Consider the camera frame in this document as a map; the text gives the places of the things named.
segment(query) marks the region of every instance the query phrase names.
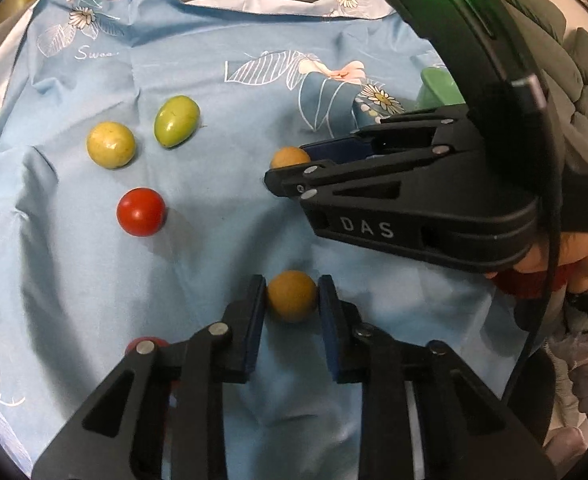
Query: green oval fruit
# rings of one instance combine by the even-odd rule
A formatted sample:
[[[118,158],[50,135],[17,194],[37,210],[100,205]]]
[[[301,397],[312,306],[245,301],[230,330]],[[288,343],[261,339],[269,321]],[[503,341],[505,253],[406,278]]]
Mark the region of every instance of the green oval fruit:
[[[177,95],[158,111],[154,121],[154,136],[165,148],[171,148],[194,133],[199,118],[199,105],[187,96]]]

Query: blue cloth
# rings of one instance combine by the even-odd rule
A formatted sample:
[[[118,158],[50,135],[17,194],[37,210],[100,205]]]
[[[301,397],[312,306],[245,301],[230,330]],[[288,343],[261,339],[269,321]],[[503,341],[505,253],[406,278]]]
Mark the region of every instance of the blue cloth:
[[[410,106],[417,56],[432,51],[396,14],[37,4],[0,111],[0,439],[25,470],[26,454],[36,460],[129,341],[189,338],[254,273],[331,274],[365,320],[403,341],[445,340],[501,393],[524,335],[487,280],[316,238],[299,206],[262,183],[282,146],[345,136]],[[152,125],[177,94],[199,104],[202,125],[165,150]],[[88,157],[85,137],[101,121],[134,132],[127,167]],[[169,207],[149,238],[116,220],[134,187]],[[356,478],[360,389],[331,383],[316,316],[268,317],[256,372],[226,387],[225,402],[232,480]]]

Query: screw head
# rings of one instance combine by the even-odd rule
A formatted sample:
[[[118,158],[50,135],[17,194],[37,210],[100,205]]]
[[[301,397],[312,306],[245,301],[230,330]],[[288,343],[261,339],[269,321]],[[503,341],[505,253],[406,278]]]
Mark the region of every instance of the screw head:
[[[226,325],[226,323],[222,323],[219,321],[218,323],[210,325],[207,330],[212,335],[220,336],[225,335],[229,331],[229,327],[228,325]]]
[[[363,323],[354,327],[354,335],[356,337],[372,337],[372,331]]]
[[[317,189],[308,189],[306,192],[304,192],[300,196],[301,200],[307,200],[307,199],[311,198],[312,196],[316,196],[316,193],[318,193]]]
[[[439,144],[438,146],[434,146],[431,149],[431,153],[433,153],[434,155],[445,155],[445,153],[449,153],[449,150],[449,146],[445,144]]]
[[[440,341],[431,341],[427,346],[434,355],[443,356],[447,353],[447,346]]]
[[[146,355],[154,350],[154,346],[152,341],[141,341],[136,345],[136,352],[141,355]]]

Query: person's arm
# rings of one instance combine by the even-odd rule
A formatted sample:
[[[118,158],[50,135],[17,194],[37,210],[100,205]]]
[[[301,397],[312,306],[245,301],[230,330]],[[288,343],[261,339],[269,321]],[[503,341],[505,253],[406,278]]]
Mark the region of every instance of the person's arm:
[[[548,245],[542,238],[514,270],[523,274],[544,272],[547,256]],[[564,323],[548,342],[553,354],[567,362],[578,408],[588,418],[588,234],[562,235],[560,265],[571,266],[565,267],[571,273],[566,276]]]

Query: human hand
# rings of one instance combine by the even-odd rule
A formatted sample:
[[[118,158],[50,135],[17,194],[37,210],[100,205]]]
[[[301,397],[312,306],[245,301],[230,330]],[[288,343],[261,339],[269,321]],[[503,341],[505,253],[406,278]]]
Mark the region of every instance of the human hand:
[[[526,276],[518,276],[511,273],[512,281],[514,279],[521,282],[528,282],[529,287],[532,283],[532,274],[545,273],[547,270],[549,258],[549,241],[545,236],[541,236],[531,247],[519,263],[514,266],[514,270]],[[561,266],[557,271],[558,279],[567,283],[567,290],[573,294],[588,292],[588,233],[563,233],[560,238],[560,257],[558,265]],[[488,278],[494,279],[498,286],[501,285],[500,276],[497,273],[486,274]],[[538,279],[538,285],[541,286],[544,276]]]
[[[548,266],[548,255],[548,241],[541,237],[525,258],[514,266],[514,270],[522,274],[516,280],[526,281],[532,274],[543,273],[536,282],[541,287]],[[559,267],[557,274],[566,281],[568,292],[588,292],[588,234],[562,234],[559,265],[562,267]],[[567,362],[573,393],[578,397],[578,408],[588,418],[588,332],[567,332],[563,327],[548,342],[553,354]]]

